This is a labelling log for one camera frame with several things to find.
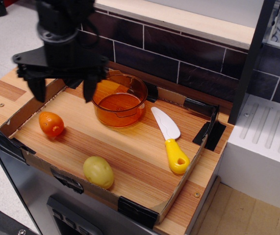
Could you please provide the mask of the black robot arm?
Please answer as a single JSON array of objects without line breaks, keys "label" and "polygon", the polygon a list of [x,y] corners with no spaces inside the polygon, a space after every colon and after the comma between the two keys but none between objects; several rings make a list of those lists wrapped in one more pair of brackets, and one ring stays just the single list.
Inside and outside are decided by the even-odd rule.
[{"label": "black robot arm", "polygon": [[44,102],[48,78],[63,79],[74,89],[83,84],[83,96],[90,102],[97,84],[106,78],[108,59],[92,51],[96,39],[85,44],[79,39],[79,26],[87,23],[94,34],[98,30],[89,21],[94,13],[92,0],[38,0],[37,32],[44,45],[40,48],[15,54],[17,76],[27,82],[34,97]]}]

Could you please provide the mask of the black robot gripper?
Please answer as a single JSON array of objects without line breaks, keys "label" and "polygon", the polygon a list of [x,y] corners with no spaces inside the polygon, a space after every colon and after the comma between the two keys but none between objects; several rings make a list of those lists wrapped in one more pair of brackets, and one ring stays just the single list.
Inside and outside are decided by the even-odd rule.
[{"label": "black robot gripper", "polygon": [[58,35],[38,24],[37,31],[43,46],[12,57],[19,68],[18,77],[35,75],[35,78],[27,80],[27,84],[34,97],[42,103],[46,100],[46,82],[42,78],[84,80],[83,97],[86,103],[90,102],[98,82],[106,78],[108,63],[107,57],[94,51],[100,42],[97,29],[92,27],[92,39],[87,42],[77,28],[71,33]]}]

